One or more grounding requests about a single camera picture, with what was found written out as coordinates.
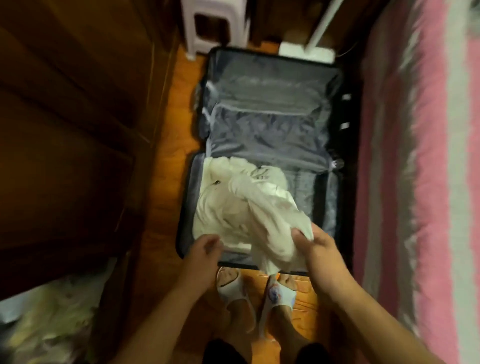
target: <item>cabinet door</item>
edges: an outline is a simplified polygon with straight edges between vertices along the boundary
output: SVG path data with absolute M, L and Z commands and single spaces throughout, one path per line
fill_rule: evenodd
M 0 299 L 139 232 L 173 44 L 142 1 L 0 2 Z

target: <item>slipper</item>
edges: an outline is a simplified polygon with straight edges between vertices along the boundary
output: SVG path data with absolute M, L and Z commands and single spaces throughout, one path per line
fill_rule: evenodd
M 260 331 L 260 337 L 267 341 L 275 341 L 275 339 L 269 339 L 265 335 L 265 325 L 267 323 L 268 315 L 272 308 L 276 306 L 288 306 L 293 311 L 293 305 L 297 298 L 297 291 L 291 290 L 285 287 L 283 284 L 278 283 L 276 275 L 271 275 L 268 278 L 267 286 L 265 287 L 265 300 L 262 308 L 262 314 L 260 315 L 260 322 L 258 329 Z
M 238 275 L 237 277 L 230 283 L 227 283 L 225 286 L 219 287 L 218 286 L 218 274 L 224 267 L 221 267 L 218 272 L 216 273 L 216 290 L 220 295 L 220 298 L 227 307 L 231 302 L 236 300 L 245 300 L 248 303 L 248 307 L 250 308 L 250 313 L 252 315 L 253 325 L 250 330 L 247 331 L 247 334 L 251 333 L 255 330 L 257 324 L 257 315 L 255 310 L 253 309 L 252 303 L 248 294 L 245 290 L 245 286 L 243 285 L 243 277 L 239 269 L 237 269 Z

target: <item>bed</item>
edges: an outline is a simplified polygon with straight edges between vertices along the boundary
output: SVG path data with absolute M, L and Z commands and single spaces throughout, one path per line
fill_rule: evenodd
M 396 0 L 362 68 L 354 274 L 446 363 L 480 363 L 475 2 Z

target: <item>open suitcase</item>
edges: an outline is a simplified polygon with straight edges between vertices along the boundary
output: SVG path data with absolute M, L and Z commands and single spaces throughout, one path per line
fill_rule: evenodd
M 192 245 L 193 218 L 206 157 L 240 157 L 280 167 L 299 210 L 337 238 L 343 161 L 331 130 L 343 123 L 343 75 L 335 66 L 242 49 L 215 48 L 201 81 L 198 135 L 205 150 L 192 157 L 176 248 Z M 257 269 L 248 254 L 225 251 L 221 266 Z M 305 271 L 291 272 L 305 275 Z

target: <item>person's left hand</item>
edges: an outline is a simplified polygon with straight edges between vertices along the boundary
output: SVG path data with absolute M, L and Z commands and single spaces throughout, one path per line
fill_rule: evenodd
M 223 244 L 214 234 L 202 235 L 183 260 L 177 287 L 195 301 L 206 292 L 215 278 Z

